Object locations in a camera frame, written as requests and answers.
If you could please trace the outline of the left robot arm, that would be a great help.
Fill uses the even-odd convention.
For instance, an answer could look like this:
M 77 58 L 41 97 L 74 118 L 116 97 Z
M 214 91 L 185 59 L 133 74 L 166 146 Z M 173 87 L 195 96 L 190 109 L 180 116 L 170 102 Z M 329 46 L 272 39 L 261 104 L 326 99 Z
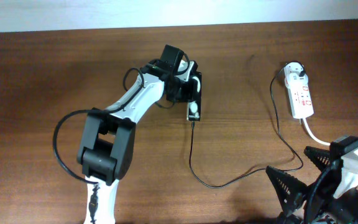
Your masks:
M 201 72 L 184 51 L 166 45 L 158 59 L 137 70 L 136 82 L 105 110 L 86 116 L 76 160 L 87 180 L 85 223 L 115 223 L 114 206 L 119 181 L 129 170 L 137 123 L 165 97 L 187 103 L 186 118 L 201 119 Z

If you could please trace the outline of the black smartphone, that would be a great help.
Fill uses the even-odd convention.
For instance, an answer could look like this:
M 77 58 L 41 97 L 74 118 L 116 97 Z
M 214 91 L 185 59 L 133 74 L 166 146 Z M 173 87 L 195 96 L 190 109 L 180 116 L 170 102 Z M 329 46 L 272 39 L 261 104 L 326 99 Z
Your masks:
M 202 73 L 197 72 L 189 82 L 191 83 L 190 100 L 188 102 L 187 120 L 201 120 L 201 81 Z

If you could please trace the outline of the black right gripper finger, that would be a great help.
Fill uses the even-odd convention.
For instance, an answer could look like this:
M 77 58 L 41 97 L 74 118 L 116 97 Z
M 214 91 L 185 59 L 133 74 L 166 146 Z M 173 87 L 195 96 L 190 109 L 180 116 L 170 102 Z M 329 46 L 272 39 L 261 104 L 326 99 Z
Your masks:
M 316 147 L 306 146 L 304 154 L 322 172 L 330 165 L 330 152 Z
M 266 167 L 268 175 L 286 217 L 298 210 L 306 200 L 308 186 L 296 177 L 271 166 Z

